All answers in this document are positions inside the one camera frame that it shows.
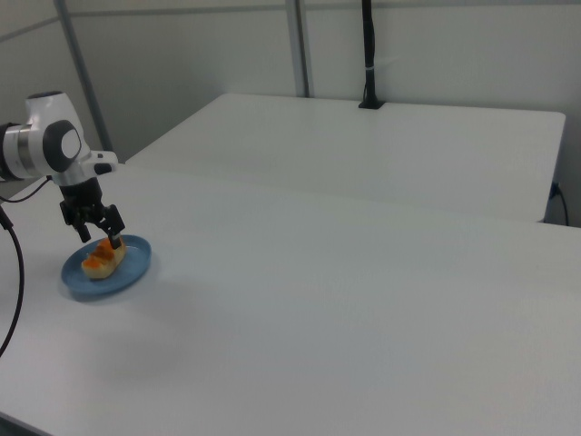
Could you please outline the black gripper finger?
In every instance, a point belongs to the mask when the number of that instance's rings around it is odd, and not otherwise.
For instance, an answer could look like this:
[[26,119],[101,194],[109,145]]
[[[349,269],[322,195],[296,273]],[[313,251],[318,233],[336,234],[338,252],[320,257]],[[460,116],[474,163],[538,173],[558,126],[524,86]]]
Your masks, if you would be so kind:
[[125,228],[125,224],[114,204],[105,206],[102,209],[97,226],[107,234],[109,242],[114,250],[122,245],[121,233]]
[[91,234],[87,228],[86,219],[80,210],[76,208],[71,209],[68,212],[68,221],[69,225],[76,230],[83,243],[87,243],[91,240]]

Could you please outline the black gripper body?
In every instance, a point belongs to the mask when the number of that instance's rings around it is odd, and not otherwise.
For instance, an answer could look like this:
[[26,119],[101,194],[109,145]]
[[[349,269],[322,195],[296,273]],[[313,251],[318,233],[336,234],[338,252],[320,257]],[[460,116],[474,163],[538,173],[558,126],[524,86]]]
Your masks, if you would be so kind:
[[82,183],[60,186],[60,203],[65,223],[103,223],[106,207],[99,181],[92,177]]

